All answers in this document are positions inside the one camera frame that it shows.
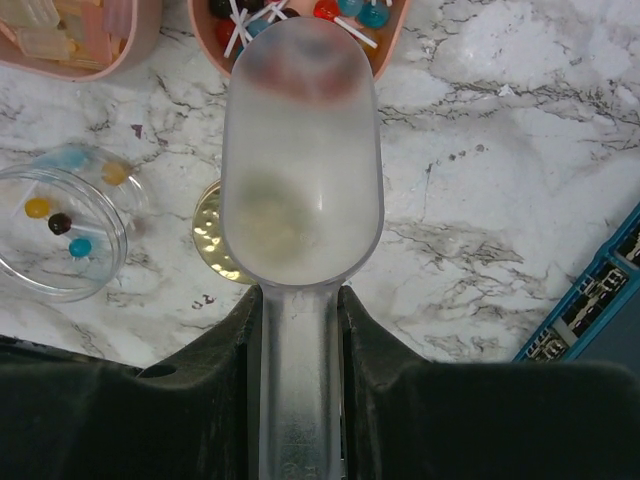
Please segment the clear plastic scoop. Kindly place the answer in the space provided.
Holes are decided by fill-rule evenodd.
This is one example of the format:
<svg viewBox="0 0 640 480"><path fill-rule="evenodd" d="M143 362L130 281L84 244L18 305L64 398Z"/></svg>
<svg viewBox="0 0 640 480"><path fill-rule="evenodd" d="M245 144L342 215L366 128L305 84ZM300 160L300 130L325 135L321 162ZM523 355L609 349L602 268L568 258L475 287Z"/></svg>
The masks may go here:
<svg viewBox="0 0 640 480"><path fill-rule="evenodd" d="M384 223L376 93L344 31L268 27L236 60L226 104L221 230L261 288L261 479L341 475L338 292Z"/></svg>

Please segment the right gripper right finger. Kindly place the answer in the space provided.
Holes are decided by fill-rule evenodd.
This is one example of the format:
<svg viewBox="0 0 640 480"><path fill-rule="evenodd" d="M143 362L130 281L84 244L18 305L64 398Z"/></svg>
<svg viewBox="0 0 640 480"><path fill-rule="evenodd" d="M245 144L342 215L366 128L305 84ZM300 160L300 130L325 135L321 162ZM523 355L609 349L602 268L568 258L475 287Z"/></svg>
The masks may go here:
<svg viewBox="0 0 640 480"><path fill-rule="evenodd" d="M438 363L338 296L351 479L635 479L639 382L607 363Z"/></svg>

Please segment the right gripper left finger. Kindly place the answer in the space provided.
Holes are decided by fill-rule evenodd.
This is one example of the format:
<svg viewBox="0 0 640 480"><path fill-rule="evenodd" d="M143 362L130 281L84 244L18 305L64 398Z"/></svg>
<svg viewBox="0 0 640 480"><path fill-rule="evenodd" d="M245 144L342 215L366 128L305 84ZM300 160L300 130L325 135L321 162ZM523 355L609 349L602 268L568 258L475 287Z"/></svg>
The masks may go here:
<svg viewBox="0 0 640 480"><path fill-rule="evenodd" d="M262 294L144 369L1 341L5 479L253 479Z"/></svg>

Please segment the pink tray of lollipops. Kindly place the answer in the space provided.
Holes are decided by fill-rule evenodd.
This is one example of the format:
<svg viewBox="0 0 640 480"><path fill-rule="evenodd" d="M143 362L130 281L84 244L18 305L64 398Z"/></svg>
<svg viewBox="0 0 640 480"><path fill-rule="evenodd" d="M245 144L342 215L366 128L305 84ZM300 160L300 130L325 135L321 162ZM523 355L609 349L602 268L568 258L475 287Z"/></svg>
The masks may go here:
<svg viewBox="0 0 640 480"><path fill-rule="evenodd" d="M241 42L238 41L238 44L228 57L224 56L228 41L232 36L232 30L235 28L235 23L230 20L227 14L224 14L222 18L214 14L214 11L219 10L217 7L218 4L224 5L222 8L224 12L231 12L231 5L228 1L196 0L187 2L193 32L204 55L221 75L230 78L235 63L235 55L239 52ZM325 23L325 26L322 28L323 33L337 34L340 31L348 33L347 30L337 25L333 19L325 20L324 16L316 19L314 16L316 4L317 1L288 1L286 3L286 8L295 10L303 17L309 17L309 20L294 21L299 31L302 30L303 26L317 28L322 18L322 21ZM375 81L383 75L391 60L410 4L410 1L405 0L392 1L389 6L389 19L385 25L379 28L361 24L357 19L350 19L348 21L350 25L359 29L364 28L366 32L373 34L372 39L377 43L377 47L375 48L376 53L374 53L374 49L370 46L366 47L364 51L369 58Z"/></svg>

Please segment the pink tray of gummy candies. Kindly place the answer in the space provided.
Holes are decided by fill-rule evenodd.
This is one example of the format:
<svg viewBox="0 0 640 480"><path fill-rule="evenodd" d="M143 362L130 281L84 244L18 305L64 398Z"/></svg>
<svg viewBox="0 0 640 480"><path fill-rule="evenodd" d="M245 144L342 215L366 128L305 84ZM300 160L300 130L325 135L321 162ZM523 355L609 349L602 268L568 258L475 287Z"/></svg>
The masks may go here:
<svg viewBox="0 0 640 480"><path fill-rule="evenodd" d="M3 1L1 64L91 82L141 64L162 22L161 1Z"/></svg>

